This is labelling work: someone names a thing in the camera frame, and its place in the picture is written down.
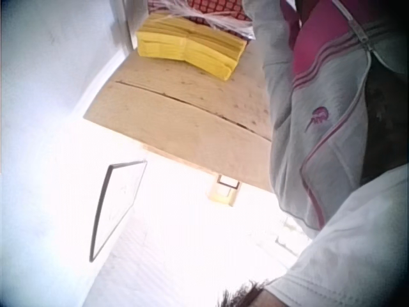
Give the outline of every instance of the red checkered cloth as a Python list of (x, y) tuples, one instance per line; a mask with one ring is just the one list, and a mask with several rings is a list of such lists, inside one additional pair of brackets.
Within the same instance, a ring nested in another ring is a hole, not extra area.
[[(244, 21), (251, 21), (250, 18), (246, 16), (243, 11), (242, 0), (186, 0), (187, 4), (201, 11), (202, 13), (214, 13), (214, 12), (229, 12), (232, 18)], [(148, 0), (148, 11), (152, 13), (156, 10), (163, 9), (164, 5), (158, 4)], [(209, 26), (209, 23), (204, 18), (201, 17), (186, 17), (187, 19), (195, 22), (196, 24), (205, 24)], [(223, 31), (243, 38), (244, 40), (249, 41), (248, 37), (244, 37), (232, 30), (223, 29)]]

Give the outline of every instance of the person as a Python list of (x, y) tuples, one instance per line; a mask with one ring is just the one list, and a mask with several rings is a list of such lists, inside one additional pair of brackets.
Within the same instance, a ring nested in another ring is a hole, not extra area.
[(285, 275), (225, 292), (221, 307), (373, 307), (408, 293), (406, 32), (379, 1), (306, 2), (302, 20), (285, 0), (243, 7), (270, 96), (272, 188), (313, 241)]

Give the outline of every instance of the crack in wood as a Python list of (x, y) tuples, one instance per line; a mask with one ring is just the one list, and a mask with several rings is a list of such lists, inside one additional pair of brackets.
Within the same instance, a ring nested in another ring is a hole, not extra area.
[(157, 94), (157, 95), (160, 95), (160, 96), (169, 98), (169, 99), (173, 99), (173, 100), (175, 100), (175, 101), (177, 101), (177, 102), (181, 102), (182, 104), (187, 104), (187, 105), (189, 105), (189, 106), (195, 107), (195, 108), (197, 108), (197, 109), (199, 109), (199, 110), (201, 110), (201, 111), (207, 112), (207, 113), (209, 113), (209, 114), (211, 114), (211, 115), (214, 115), (214, 116), (219, 117), (219, 118), (222, 119), (222, 120), (225, 120), (225, 121), (227, 121), (227, 122), (229, 122), (229, 123), (232, 123), (233, 125), (236, 125), (236, 126), (239, 127), (239, 128), (245, 129), (245, 130), (249, 131), (250, 133), (255, 134), (255, 135), (257, 135), (257, 136), (259, 136), (259, 137), (265, 139), (266, 141), (271, 142), (271, 139), (268, 139), (268, 138), (266, 138), (266, 137), (264, 137), (264, 136), (259, 135), (256, 131), (254, 131), (254, 130), (248, 128), (248, 127), (246, 127), (245, 125), (242, 125), (241, 123), (235, 122), (234, 120), (230, 120), (229, 118), (226, 118), (226, 117), (223, 116), (223, 115), (220, 115), (220, 114), (217, 114), (217, 113), (213, 113), (213, 112), (211, 112), (211, 111), (209, 111), (209, 110), (207, 110), (207, 109), (205, 109), (205, 108), (203, 108), (203, 107), (199, 107), (199, 106), (197, 106), (197, 105), (195, 105), (195, 104), (192, 104), (192, 103), (190, 103), (190, 102), (187, 102), (187, 101), (184, 101), (184, 100), (182, 100), (182, 99), (178, 99), (178, 98), (169, 96), (169, 95), (167, 95), (166, 93), (161, 93), (161, 92), (159, 92), (159, 91), (151, 90), (151, 89), (145, 88), (145, 87), (143, 87), (143, 86), (138, 86), (138, 85), (126, 83), (126, 82), (124, 82), (124, 81), (115, 81), (115, 83), (119, 83), (119, 84), (126, 85), (126, 86), (131, 86), (131, 87), (134, 87), (134, 88), (139, 88), (140, 90), (149, 91), (149, 92), (151, 92), (151, 93), (154, 93), (154, 94)]

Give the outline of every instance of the embroidered logo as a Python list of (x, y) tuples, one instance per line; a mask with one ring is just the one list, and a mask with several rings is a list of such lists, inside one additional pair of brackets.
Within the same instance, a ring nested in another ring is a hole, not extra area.
[(307, 132), (309, 126), (311, 126), (312, 123), (317, 124), (317, 123), (322, 123), (325, 120), (328, 120), (329, 113), (328, 109), (326, 107), (317, 107), (313, 111), (313, 117), (311, 117), (311, 120), (308, 123), (307, 128), (305, 128), (304, 132)]

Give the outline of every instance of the white shirt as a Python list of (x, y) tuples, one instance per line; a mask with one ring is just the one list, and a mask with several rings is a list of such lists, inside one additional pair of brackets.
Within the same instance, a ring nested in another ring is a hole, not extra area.
[(381, 306), (407, 272), (406, 164), (352, 193), (266, 290), (289, 307)]

